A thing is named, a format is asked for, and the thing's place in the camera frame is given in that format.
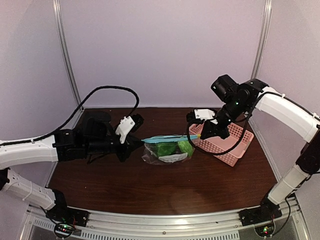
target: plastic bag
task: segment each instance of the plastic bag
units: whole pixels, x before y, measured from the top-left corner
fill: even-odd
[[[198,135],[190,136],[196,144]],[[144,139],[144,152],[142,159],[149,164],[164,165],[190,159],[194,148],[188,142],[187,136],[168,135],[154,136]]]

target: white wall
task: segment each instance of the white wall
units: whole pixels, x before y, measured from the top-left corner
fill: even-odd
[[[76,107],[51,0],[0,2],[0,139],[45,134]],[[44,185],[51,163],[14,170]],[[0,192],[0,239],[17,239],[28,203]]]
[[[273,1],[272,19],[258,78],[281,93],[320,114],[320,2]],[[283,176],[294,164],[302,139],[284,124],[261,112],[254,122]],[[320,175],[297,191],[313,240],[319,239]]]
[[[82,98],[100,85],[137,91],[141,106],[221,106],[218,76],[250,78],[264,0],[64,0],[61,11]],[[106,90],[86,106],[132,106]]]

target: dark wood surface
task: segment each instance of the dark wood surface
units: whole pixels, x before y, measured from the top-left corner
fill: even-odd
[[[129,109],[106,109],[112,125]],[[191,108],[139,108],[143,126],[138,138],[185,134]],[[253,139],[244,157],[230,167],[196,151],[192,159],[170,165],[142,160],[144,148],[126,162],[108,155],[87,165],[86,160],[60,162],[49,187],[65,194],[69,206],[123,214],[211,213],[256,206],[276,183],[272,169]]]

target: pink plastic basket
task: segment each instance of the pink plastic basket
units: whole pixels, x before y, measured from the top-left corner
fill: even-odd
[[[193,124],[189,128],[190,134],[201,134],[202,128],[202,124]],[[196,145],[202,148],[203,150],[206,150],[207,152],[222,153],[225,150],[231,148],[239,140],[243,130],[242,127],[234,123],[231,123],[228,126],[228,129],[230,136],[226,139],[221,139],[220,137],[215,136],[207,138],[205,140],[200,140]],[[227,154],[215,157],[233,167],[238,161],[238,159],[243,157],[253,138],[254,134],[246,130],[241,142],[235,149],[233,149],[231,152]]]

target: white label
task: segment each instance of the white label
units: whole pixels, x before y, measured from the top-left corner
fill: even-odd
[[[188,157],[188,153],[182,153],[182,154],[174,154],[170,156],[160,156],[159,160],[165,162],[165,163],[174,163],[181,161],[183,159],[186,159]]]

